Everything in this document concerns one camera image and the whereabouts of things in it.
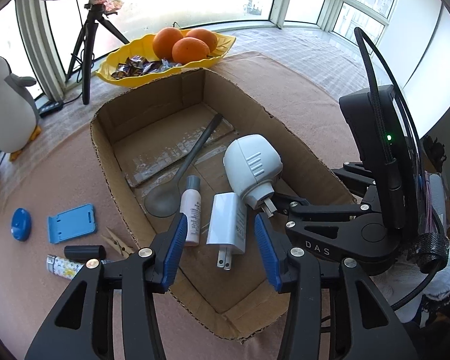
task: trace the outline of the spoon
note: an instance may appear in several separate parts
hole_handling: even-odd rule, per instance
[[[158,218],[166,218],[178,211],[181,201],[178,182],[222,119],[223,116],[221,114],[216,114],[213,117],[207,128],[205,128],[205,131],[200,135],[200,138],[198,138],[190,153],[186,156],[183,164],[178,168],[173,179],[157,185],[145,197],[145,209],[149,214],[157,216]]]

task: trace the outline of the black tripod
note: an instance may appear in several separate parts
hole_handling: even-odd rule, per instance
[[[97,33],[98,23],[103,25],[112,35],[114,35],[118,40],[124,44],[130,43],[128,39],[123,36],[123,34],[106,18],[104,4],[92,4],[89,3],[85,5],[88,9],[87,19],[80,30],[77,42],[75,43],[75,48],[73,49],[72,59],[70,65],[68,66],[67,76],[65,82],[67,82],[73,74],[73,67],[75,62],[79,58],[79,51],[82,43],[83,47],[83,59],[81,61],[82,69],[82,100],[83,104],[87,105],[90,102],[90,77],[91,77],[91,64],[93,59],[95,35]]]

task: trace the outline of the white plug adapter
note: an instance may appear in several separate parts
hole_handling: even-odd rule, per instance
[[[268,217],[277,210],[270,196],[283,164],[264,137],[254,134],[234,140],[225,152],[223,166],[231,189],[244,203],[254,210],[262,206]]]
[[[234,192],[213,198],[207,245],[219,245],[217,267],[231,269],[231,255],[245,253],[246,207]]]

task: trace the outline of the gray penguin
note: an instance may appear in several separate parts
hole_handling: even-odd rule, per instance
[[[41,131],[34,98],[27,90],[36,82],[33,77],[13,74],[7,60],[0,56],[0,150],[11,153],[11,161]]]

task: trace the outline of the orange fruit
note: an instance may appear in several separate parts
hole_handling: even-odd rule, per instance
[[[193,30],[188,31],[185,37],[197,38],[202,42],[205,42],[210,49],[210,52],[217,48],[217,36],[210,30],[206,30],[205,28],[194,28]]]
[[[196,38],[187,37],[175,43],[171,51],[173,61],[182,65],[205,59],[209,53],[210,49],[205,42]]]
[[[171,50],[180,39],[183,39],[183,35],[178,28],[162,28],[155,35],[151,43],[153,52],[159,59],[171,60]]]

